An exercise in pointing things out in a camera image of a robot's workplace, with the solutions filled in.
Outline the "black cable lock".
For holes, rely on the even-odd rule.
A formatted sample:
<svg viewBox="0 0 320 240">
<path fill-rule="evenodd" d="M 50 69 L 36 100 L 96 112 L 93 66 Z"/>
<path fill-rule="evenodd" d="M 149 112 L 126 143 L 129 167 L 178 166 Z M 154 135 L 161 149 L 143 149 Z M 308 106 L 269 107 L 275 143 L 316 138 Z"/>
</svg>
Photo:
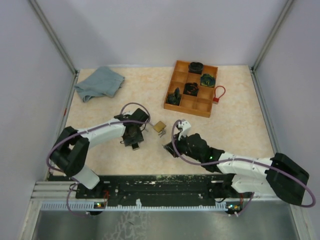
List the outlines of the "black cable lock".
<svg viewBox="0 0 320 240">
<path fill-rule="evenodd" d="M 136 151 L 136 150 L 138 150 L 140 148 L 138 143 L 132 144 L 131 147 L 132 147 L 133 151 Z"/>
</svg>

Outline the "silver key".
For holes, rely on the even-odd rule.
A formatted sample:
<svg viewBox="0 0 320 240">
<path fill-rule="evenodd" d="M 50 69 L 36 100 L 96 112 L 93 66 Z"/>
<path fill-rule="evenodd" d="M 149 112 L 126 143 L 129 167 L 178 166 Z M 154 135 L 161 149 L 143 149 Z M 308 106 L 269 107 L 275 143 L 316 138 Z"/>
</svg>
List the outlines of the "silver key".
<svg viewBox="0 0 320 240">
<path fill-rule="evenodd" d="M 161 138 L 163 137 L 165 134 L 167 133 L 167 131 L 165 129 L 161 130 L 158 134 L 158 136 Z"/>
</svg>

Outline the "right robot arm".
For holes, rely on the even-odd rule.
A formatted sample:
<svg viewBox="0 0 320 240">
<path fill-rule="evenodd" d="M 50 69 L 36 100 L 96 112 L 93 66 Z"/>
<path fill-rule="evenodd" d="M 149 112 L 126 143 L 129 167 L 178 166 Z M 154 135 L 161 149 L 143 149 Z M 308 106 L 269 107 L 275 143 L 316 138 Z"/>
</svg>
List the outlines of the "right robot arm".
<svg viewBox="0 0 320 240">
<path fill-rule="evenodd" d="M 208 172 L 231 176 L 223 185 L 223 192 L 229 198 L 252 192 L 277 196 L 291 205 L 302 205 L 310 175 L 283 153 L 277 152 L 267 158 L 238 156 L 209 146 L 198 133 L 175 134 L 163 147 L 175 158 L 186 156 Z"/>
</svg>

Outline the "brass padlock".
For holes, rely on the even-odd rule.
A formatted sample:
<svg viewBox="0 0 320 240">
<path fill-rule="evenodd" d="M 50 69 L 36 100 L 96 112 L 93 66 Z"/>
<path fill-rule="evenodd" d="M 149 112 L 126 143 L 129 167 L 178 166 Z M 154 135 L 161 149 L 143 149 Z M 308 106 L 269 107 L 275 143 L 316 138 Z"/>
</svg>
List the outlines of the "brass padlock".
<svg viewBox="0 0 320 240">
<path fill-rule="evenodd" d="M 166 124 L 164 124 L 162 121 L 158 121 L 157 123 L 149 123 L 151 127 L 157 132 L 160 133 L 166 128 Z"/>
</svg>

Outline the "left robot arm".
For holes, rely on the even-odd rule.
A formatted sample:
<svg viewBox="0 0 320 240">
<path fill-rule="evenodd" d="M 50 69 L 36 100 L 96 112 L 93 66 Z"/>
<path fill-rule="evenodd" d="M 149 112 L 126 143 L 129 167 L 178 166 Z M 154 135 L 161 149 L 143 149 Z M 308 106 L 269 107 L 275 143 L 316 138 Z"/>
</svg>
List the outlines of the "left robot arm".
<svg viewBox="0 0 320 240">
<path fill-rule="evenodd" d="M 75 129 L 66 127 L 48 154 L 58 170 L 86 188 L 91 197 L 97 199 L 103 195 L 104 186 L 100 177 L 86 166 L 88 151 L 113 139 L 122 138 L 124 146 L 139 148 L 144 141 L 141 126 L 150 120 L 149 112 L 137 108 L 134 112 L 121 113 L 101 125 Z"/>
</svg>

